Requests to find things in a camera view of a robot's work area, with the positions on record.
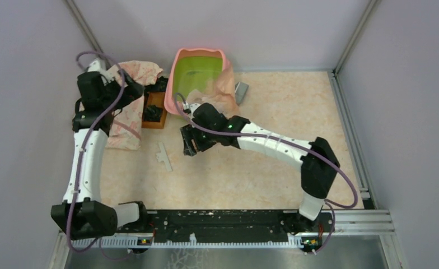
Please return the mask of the white bag sealing clip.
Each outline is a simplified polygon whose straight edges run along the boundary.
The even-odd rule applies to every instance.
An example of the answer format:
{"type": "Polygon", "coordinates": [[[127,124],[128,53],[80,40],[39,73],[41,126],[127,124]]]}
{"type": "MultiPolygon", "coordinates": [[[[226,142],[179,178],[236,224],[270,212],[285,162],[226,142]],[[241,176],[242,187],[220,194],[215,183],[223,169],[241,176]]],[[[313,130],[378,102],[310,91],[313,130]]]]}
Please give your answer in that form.
{"type": "Polygon", "coordinates": [[[168,154],[165,149],[165,145],[163,142],[158,142],[159,152],[156,153],[156,158],[159,163],[163,163],[167,172],[172,172],[172,166],[168,157],[168,154]]]}

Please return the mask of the pink cat litter bag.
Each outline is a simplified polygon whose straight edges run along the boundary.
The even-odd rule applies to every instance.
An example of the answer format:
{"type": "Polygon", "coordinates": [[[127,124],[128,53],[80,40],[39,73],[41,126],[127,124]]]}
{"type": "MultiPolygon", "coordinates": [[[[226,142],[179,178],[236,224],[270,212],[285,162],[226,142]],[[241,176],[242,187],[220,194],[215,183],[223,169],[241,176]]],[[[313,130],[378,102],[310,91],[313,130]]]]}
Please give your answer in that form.
{"type": "Polygon", "coordinates": [[[210,103],[226,117],[240,115],[240,109],[235,100],[235,77],[231,65],[216,79],[209,79],[206,87],[200,92],[204,94],[200,104],[210,103]]]}

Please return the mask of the pink and green litter box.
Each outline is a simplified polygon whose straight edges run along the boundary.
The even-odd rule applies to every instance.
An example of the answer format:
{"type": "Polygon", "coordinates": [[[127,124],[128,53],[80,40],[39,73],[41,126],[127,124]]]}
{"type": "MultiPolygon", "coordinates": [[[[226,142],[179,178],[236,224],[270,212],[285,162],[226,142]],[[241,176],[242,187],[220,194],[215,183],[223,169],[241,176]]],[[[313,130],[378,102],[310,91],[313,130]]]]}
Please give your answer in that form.
{"type": "Polygon", "coordinates": [[[202,92],[207,83],[218,78],[222,71],[230,66],[230,61],[220,49],[181,48],[177,51],[165,91],[164,107],[173,115],[175,109],[174,94],[184,97],[193,90],[202,92]]]}

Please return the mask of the metal litter scoop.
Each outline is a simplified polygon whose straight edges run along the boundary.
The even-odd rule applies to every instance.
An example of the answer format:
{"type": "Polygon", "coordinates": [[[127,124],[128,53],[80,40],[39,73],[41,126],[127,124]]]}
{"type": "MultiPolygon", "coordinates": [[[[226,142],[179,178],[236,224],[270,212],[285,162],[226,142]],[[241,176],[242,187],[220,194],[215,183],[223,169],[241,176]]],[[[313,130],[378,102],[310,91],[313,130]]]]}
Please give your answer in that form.
{"type": "Polygon", "coordinates": [[[238,82],[235,85],[235,100],[237,105],[240,105],[244,101],[248,89],[249,85],[243,82],[238,82]]]}

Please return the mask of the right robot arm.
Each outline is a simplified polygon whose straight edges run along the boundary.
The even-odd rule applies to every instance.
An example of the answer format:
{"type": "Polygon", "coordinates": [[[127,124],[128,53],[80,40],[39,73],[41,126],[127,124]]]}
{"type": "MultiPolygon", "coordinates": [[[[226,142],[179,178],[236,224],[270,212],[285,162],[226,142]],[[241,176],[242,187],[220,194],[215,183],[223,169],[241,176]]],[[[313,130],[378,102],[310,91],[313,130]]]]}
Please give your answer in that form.
{"type": "Polygon", "coordinates": [[[281,136],[244,117],[227,118],[210,103],[177,103],[176,107],[190,120],[180,129],[184,155],[194,156],[214,145],[222,145],[258,152],[290,164],[300,172],[304,191],[297,223],[304,231],[312,231],[319,224],[319,212],[340,167],[326,139],[304,141],[281,136]]]}

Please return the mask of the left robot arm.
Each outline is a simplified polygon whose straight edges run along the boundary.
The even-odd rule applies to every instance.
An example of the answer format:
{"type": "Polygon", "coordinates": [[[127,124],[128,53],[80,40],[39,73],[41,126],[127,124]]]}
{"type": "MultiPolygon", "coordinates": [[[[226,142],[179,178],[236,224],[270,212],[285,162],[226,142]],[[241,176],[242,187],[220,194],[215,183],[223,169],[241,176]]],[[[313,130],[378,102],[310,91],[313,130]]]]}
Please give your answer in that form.
{"type": "Polygon", "coordinates": [[[144,87],[124,71],[121,81],[88,71],[77,77],[81,97],[72,120],[74,158],[71,177],[62,203],[50,215],[60,230],[72,240],[114,235],[124,225],[137,232],[150,224],[141,201],[110,207],[100,200],[100,174],[104,150],[114,122],[114,112],[142,97],[144,87]]]}

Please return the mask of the beige litter pellets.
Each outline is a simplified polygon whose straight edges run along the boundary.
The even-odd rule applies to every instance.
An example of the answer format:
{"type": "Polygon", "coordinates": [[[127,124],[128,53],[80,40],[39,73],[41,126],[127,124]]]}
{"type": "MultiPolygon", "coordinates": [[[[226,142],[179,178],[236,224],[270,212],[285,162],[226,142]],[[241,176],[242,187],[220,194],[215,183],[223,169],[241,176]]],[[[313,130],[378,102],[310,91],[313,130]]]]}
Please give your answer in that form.
{"type": "Polygon", "coordinates": [[[203,98],[204,94],[198,89],[194,89],[190,93],[188,93],[186,101],[188,103],[201,103],[203,101],[203,98]]]}

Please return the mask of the orange wooden tray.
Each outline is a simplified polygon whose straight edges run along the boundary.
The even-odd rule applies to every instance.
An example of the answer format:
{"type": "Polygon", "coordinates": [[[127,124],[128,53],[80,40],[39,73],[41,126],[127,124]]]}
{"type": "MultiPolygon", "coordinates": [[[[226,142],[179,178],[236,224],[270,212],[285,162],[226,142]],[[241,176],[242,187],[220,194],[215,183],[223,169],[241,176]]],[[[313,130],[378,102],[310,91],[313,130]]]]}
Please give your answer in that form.
{"type": "Polygon", "coordinates": [[[155,84],[145,87],[142,128],[164,128],[167,116],[167,111],[164,107],[167,83],[168,78],[161,76],[155,84]]]}

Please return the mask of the dark plant in tray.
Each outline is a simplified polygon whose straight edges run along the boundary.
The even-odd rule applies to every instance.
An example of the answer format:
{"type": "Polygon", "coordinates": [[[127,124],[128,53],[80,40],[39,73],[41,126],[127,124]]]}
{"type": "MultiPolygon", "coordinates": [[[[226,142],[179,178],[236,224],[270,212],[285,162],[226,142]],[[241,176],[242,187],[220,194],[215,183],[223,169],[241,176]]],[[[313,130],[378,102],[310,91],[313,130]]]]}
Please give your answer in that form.
{"type": "Polygon", "coordinates": [[[154,84],[145,86],[145,92],[165,92],[169,79],[167,77],[159,77],[154,84]]]}
{"type": "Polygon", "coordinates": [[[156,105],[148,105],[143,112],[144,122],[160,122],[164,113],[164,109],[156,105]]]}

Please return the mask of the pink floral cloth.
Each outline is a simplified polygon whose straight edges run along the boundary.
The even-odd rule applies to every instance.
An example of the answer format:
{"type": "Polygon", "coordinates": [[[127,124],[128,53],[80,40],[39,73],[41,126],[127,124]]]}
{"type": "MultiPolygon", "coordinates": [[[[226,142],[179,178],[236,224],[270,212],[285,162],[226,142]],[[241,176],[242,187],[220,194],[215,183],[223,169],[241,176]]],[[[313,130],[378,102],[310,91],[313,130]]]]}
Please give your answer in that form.
{"type": "MultiPolygon", "coordinates": [[[[119,65],[135,82],[143,86],[154,85],[163,69],[153,62],[127,61],[119,65]]],[[[147,98],[142,96],[123,109],[115,110],[116,117],[110,127],[106,147],[120,150],[139,150],[141,148],[142,116],[147,98]]]]}

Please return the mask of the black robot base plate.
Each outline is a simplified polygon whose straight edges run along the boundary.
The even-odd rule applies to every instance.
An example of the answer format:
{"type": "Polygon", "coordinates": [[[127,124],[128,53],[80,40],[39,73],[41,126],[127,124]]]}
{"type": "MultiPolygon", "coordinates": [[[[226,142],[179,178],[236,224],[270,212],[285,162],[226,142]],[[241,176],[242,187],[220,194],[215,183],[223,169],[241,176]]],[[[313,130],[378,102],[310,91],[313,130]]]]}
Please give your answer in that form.
{"type": "Polygon", "coordinates": [[[285,243],[329,232],[331,221],[327,211],[311,221],[297,210],[156,210],[118,232],[154,233],[156,243],[285,243]]]}

